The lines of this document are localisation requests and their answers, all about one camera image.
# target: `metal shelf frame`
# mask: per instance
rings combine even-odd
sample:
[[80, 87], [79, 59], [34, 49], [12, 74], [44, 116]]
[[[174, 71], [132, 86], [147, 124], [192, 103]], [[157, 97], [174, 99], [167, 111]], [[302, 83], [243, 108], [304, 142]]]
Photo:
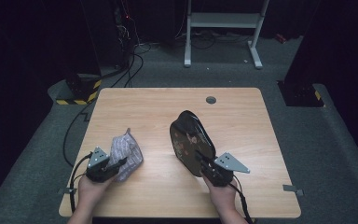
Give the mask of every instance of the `metal shelf frame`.
[[254, 28], [253, 39], [248, 41], [255, 68], [262, 69], [260, 57], [255, 45], [266, 16], [269, 0], [264, 0], [260, 13], [199, 13], [191, 11], [191, 0], [187, 6], [185, 67], [191, 66], [191, 28], [192, 27], [224, 27], [224, 28]]

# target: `human hand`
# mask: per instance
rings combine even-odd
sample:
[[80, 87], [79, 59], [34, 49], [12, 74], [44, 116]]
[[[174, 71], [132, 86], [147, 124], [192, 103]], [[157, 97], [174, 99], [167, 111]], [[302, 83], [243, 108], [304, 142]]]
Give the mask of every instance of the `human hand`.
[[93, 210], [113, 180], [115, 180], [115, 176], [107, 179], [103, 183], [96, 183], [83, 175], [78, 183], [77, 206], [87, 206]]
[[113, 180], [115, 180], [114, 176], [103, 183], [95, 183], [83, 175], [78, 183], [77, 208], [68, 220], [68, 224], [90, 224], [95, 206]]
[[[247, 223], [235, 207], [235, 196], [237, 191], [230, 185], [227, 185], [225, 187], [215, 187], [205, 175], [201, 175], [206, 185], [208, 186], [212, 204], [216, 208], [216, 211], [219, 214], [222, 223]], [[234, 179], [231, 181], [230, 184], [233, 185], [235, 188], [237, 187], [237, 181], [235, 181]]]
[[[231, 186], [215, 187], [212, 182], [202, 175], [208, 189], [210, 191], [211, 201], [218, 212], [224, 210], [235, 210], [235, 195], [237, 191]], [[233, 179], [231, 184], [237, 187], [237, 182]]]

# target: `yellow and black hazard tape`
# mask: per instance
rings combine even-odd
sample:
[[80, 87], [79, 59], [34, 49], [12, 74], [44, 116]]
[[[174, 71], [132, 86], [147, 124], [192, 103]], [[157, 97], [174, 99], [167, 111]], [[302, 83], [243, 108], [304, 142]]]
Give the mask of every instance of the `yellow and black hazard tape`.
[[101, 86], [101, 80], [95, 82], [92, 92], [85, 99], [56, 99], [58, 105], [87, 105], [92, 103], [97, 97], [98, 89]]

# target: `wooden table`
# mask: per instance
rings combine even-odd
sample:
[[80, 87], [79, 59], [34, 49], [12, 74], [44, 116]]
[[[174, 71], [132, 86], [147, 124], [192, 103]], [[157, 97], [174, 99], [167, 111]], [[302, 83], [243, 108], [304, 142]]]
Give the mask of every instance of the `wooden table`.
[[[206, 102], [209, 96], [215, 104]], [[113, 137], [127, 128], [144, 155], [126, 182], [110, 186], [97, 217], [218, 217], [202, 178], [193, 176], [173, 152], [169, 128], [184, 110], [199, 117], [216, 156], [229, 152], [251, 170], [235, 173], [251, 217], [300, 216], [296, 195], [282, 188], [292, 182], [260, 90], [131, 88], [101, 90], [77, 156], [76, 163], [97, 146], [109, 153]], [[78, 172], [85, 170], [83, 162]], [[236, 200], [242, 212], [238, 195]], [[71, 216], [68, 195], [60, 214]]]

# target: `patterned fabric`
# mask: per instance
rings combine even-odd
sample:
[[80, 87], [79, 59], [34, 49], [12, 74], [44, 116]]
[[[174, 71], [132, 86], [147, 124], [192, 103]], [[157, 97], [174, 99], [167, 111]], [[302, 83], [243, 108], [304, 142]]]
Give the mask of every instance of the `patterned fabric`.
[[106, 167], [118, 163], [127, 158], [127, 162], [120, 167], [115, 181], [125, 181], [133, 171], [135, 171], [144, 160], [141, 149], [130, 134], [130, 129], [125, 134], [113, 138], [110, 149], [110, 161]]

